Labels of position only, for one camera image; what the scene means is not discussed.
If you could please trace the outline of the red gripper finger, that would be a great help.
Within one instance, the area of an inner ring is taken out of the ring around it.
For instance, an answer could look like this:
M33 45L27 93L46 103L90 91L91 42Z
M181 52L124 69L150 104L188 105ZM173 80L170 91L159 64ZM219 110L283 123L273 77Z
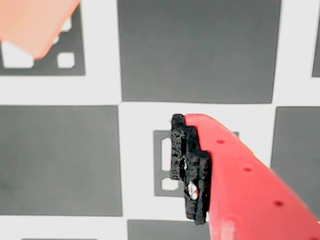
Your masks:
M186 217L212 240L317 240L306 204L229 129L205 114L171 119L169 176L184 185Z
M2 0L0 40L41 59L79 4L79 0Z

